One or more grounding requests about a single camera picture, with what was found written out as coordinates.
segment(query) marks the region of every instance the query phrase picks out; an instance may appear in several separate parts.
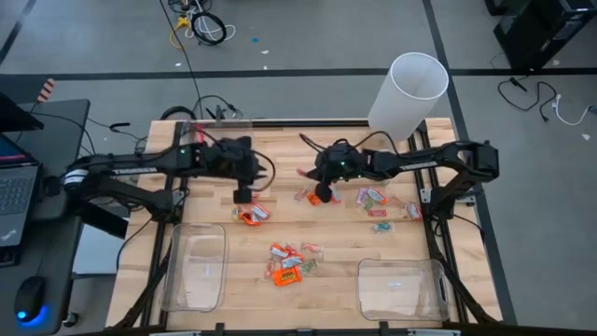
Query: concrete floor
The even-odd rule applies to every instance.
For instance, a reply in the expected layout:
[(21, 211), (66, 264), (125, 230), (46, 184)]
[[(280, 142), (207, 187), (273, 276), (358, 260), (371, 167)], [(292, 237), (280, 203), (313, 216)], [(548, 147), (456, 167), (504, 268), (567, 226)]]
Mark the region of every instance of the concrete floor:
[[(0, 3), (0, 41), (8, 36), (25, 3)], [(499, 19), (489, 15), (483, 0), (431, 0), (431, 4), (452, 69), (508, 68), (492, 34)], [(214, 0), (213, 12), (235, 24), (238, 32), (221, 47), (188, 42), (197, 71), (262, 70), (264, 65), (270, 70), (379, 69), (407, 51), (437, 56), (419, 0)], [(72, 79), (77, 79), (76, 74), (186, 72), (184, 57), (170, 45), (168, 34), (157, 1), (37, 1), (0, 64), (0, 76), (73, 74)], [(559, 66), (550, 63), (548, 67), (596, 67), (596, 34), (597, 20), (554, 58)], [(128, 121), (130, 132), (145, 135), (150, 121), (166, 108), (192, 106), (196, 100), (189, 79), (148, 77), (62, 80), (51, 100), (88, 98), (91, 118), (104, 123)], [(198, 82), (201, 94), (221, 95), (252, 118), (341, 118), (365, 117), (382, 79), (381, 75), (266, 75)], [(591, 210), (597, 189), (593, 168), (597, 116), (588, 115), (580, 126), (569, 127), (548, 107), (551, 121), (544, 123), (536, 110), (521, 113), (500, 98), (496, 87), (506, 79), (455, 77), (453, 81), (470, 138), (490, 139), (500, 150), (502, 174), (485, 189), (518, 323), (597, 329), (597, 288), (593, 286), (597, 227), (592, 225)], [(585, 106), (597, 104), (597, 76), (531, 77), (525, 81), (530, 92), (538, 80), (562, 94), (566, 119), (576, 120)], [(505, 90), (522, 105), (534, 98)], [(452, 117), (447, 97), (431, 115)], [(134, 145), (131, 139), (94, 124), (88, 130), (101, 152), (128, 152)], [(583, 134), (591, 139), (585, 140)], [(81, 244), (93, 241), (94, 237), (84, 237)], [(118, 244), (109, 246), (118, 248)], [(86, 256), (95, 255), (113, 265), (113, 251), (93, 253), (85, 247)], [(61, 334), (102, 328), (112, 292), (110, 280), (81, 280), (75, 288), (72, 306), (85, 318)]]

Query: wooden tabletop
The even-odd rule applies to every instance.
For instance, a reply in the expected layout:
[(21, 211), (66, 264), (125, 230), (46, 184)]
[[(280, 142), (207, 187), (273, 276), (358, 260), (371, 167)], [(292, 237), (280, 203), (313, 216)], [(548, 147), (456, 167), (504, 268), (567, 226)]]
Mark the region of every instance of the wooden tabletop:
[[(455, 140), (449, 119), (428, 119), (427, 126), (433, 147)], [(305, 133), (316, 143), (327, 146), (339, 138), (355, 144), (369, 133), (369, 129), (276, 127), (255, 128), (252, 133), (255, 150), (269, 156), (276, 165), (275, 180), (259, 195), (259, 203), (271, 212), (271, 218), (260, 227), (233, 222), (230, 211), (234, 183), (202, 178), (189, 180), (190, 195), (186, 200), (183, 222), (215, 223), (225, 228), (228, 239), (227, 275), (223, 301), (215, 310), (211, 313), (169, 313), (168, 329), (214, 329), (218, 322), (224, 322), (226, 329), (377, 328), (378, 322), (366, 320), (358, 309), (356, 275), (359, 261), (423, 260), (429, 259), (429, 252), (423, 224), (412, 221), (404, 210), (385, 206), (388, 217), (372, 218), (354, 200), (359, 188), (375, 186), (404, 202), (418, 203), (414, 174), (400, 174), (386, 184), (367, 180), (339, 183), (342, 203), (313, 207), (305, 200), (293, 200), (302, 187), (315, 185), (296, 172), (297, 168), (311, 169), (316, 154), (299, 139), (298, 133)], [(147, 151), (168, 147), (173, 134), (173, 121), (154, 121)], [(373, 138), (366, 145), (379, 147), (383, 146), (382, 143), (383, 139)], [(406, 142), (396, 145), (400, 152), (409, 151)], [(439, 168), (437, 174), (440, 184), (455, 176), (455, 172), (447, 168)], [(163, 189), (164, 181), (163, 175), (142, 175), (139, 186)], [(474, 208), (456, 205), (455, 213), (477, 222)], [(132, 214), (127, 236), (136, 232), (148, 219), (147, 212)], [(393, 221), (394, 231), (375, 234), (370, 226), (382, 220)], [(457, 218), (450, 221), (450, 230), (461, 280), (490, 315), (501, 318), (479, 230)], [(169, 244), (170, 232), (168, 230), (164, 238), (164, 252)], [(124, 249), (107, 326), (114, 325), (124, 316), (145, 287), (155, 234), (156, 224), (151, 223)], [(264, 279), (263, 273), (270, 257), (270, 245), (285, 241), (297, 245), (301, 242), (322, 245), (324, 256), (314, 276), (305, 277), (298, 284), (277, 287), (271, 280)], [(152, 310), (154, 323), (160, 311), (162, 290), (163, 286), (160, 286), (156, 293)], [(451, 318), (457, 320), (453, 298), (451, 303)], [(390, 322), (392, 328), (438, 325), (437, 322), (422, 321)]]

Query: computer mouse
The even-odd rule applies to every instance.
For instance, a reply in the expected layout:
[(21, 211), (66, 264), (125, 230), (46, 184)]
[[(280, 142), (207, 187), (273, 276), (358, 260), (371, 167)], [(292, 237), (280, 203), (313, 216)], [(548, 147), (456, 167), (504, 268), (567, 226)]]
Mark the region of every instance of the computer mouse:
[(15, 298), (15, 316), (21, 322), (29, 322), (39, 315), (44, 302), (46, 280), (32, 276), (22, 282)]

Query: white paper cup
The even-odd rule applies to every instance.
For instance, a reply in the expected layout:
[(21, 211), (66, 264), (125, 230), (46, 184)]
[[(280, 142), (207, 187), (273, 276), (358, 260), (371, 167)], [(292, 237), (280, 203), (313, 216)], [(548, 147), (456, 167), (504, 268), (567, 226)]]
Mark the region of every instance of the white paper cup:
[(448, 72), (435, 58), (411, 52), (392, 63), (368, 116), (369, 127), (402, 141), (416, 130), (448, 89)]

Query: laptop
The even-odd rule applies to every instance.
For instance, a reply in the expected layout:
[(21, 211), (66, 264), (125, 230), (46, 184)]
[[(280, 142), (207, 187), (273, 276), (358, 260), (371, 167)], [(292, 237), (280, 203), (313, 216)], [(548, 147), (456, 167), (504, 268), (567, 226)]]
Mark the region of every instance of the laptop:
[(36, 195), (41, 164), (0, 133), (0, 247), (16, 246)]

